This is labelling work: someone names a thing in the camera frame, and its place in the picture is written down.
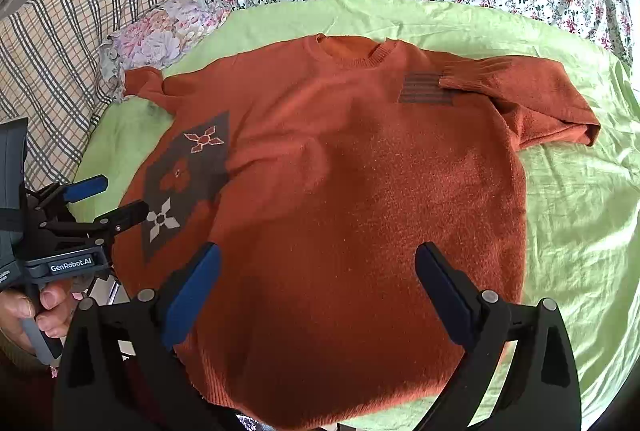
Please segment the person's left hand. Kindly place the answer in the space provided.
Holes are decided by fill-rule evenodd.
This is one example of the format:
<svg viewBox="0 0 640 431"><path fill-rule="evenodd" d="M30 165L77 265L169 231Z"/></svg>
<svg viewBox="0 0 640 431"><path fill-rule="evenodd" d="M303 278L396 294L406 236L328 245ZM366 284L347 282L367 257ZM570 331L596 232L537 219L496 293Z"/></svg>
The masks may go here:
<svg viewBox="0 0 640 431"><path fill-rule="evenodd" d="M73 294L74 281L62 279L47 284L40 291L41 311L27 295L16 290L1 292L1 330L11 342L22 350L35 352L32 343L22 328L23 319L33 318L40 331L49 338L65 338L70 321L78 304Z"/></svg>

